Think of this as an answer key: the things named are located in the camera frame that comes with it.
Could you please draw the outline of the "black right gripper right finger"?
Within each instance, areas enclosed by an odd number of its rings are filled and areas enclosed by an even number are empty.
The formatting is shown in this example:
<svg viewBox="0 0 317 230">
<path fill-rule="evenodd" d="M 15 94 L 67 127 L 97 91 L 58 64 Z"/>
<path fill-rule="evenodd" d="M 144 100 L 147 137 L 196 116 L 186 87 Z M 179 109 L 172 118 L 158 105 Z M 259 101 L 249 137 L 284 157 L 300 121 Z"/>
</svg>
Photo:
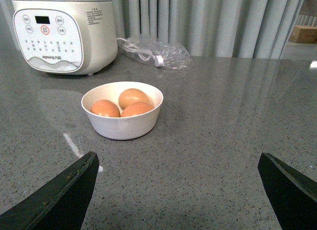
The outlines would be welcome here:
<svg viewBox="0 0 317 230">
<path fill-rule="evenodd" d="M 258 171 L 283 230 L 317 228 L 317 183 L 270 153 L 262 153 Z"/>
</svg>

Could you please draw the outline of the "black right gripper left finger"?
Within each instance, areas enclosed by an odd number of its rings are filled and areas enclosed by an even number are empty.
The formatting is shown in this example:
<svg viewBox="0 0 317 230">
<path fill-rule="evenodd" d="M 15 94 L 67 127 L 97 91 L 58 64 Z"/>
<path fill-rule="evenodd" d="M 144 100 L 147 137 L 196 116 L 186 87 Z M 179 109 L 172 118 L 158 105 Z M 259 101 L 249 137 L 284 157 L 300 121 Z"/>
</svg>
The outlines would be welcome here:
<svg viewBox="0 0 317 230">
<path fill-rule="evenodd" d="M 79 230 L 93 196 L 99 159 L 88 152 L 0 216 L 2 230 Z"/>
</svg>

